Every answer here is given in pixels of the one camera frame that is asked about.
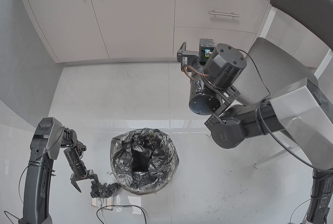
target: white sticker label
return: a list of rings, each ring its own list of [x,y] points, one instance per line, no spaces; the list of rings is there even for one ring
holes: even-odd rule
[[[187,64],[187,57],[183,57],[181,66],[184,66],[185,64]]]

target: tile floor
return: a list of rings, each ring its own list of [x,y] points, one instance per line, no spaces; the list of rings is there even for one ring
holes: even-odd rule
[[[158,128],[170,135],[180,164],[161,191],[139,196],[148,223],[286,224],[307,200],[312,170],[292,156],[260,169],[254,164],[281,147],[269,136],[246,139],[226,150],[206,135],[202,117],[188,108],[189,80],[179,63],[118,63],[65,67],[50,116],[76,130],[86,146],[84,162],[102,182],[110,172],[111,138],[137,128]],[[90,182],[70,184],[64,155],[54,163],[50,214],[54,223],[99,223],[89,196]],[[120,190],[120,204],[135,195]],[[296,210],[300,223],[307,204]],[[131,208],[104,211],[107,224],[144,223]]]

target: black trash bag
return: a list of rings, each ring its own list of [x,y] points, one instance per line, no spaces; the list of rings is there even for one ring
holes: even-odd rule
[[[179,158],[170,137],[158,129],[138,129],[111,140],[111,170],[119,184],[137,194],[155,193],[168,184]]]

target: drawer handle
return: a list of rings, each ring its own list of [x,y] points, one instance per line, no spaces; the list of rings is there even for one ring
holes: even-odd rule
[[[231,17],[240,17],[238,14],[234,14],[234,12],[232,11],[230,14],[225,14],[223,12],[215,12],[215,10],[210,11],[209,14],[213,14],[213,15],[223,15],[223,16],[231,16]]]

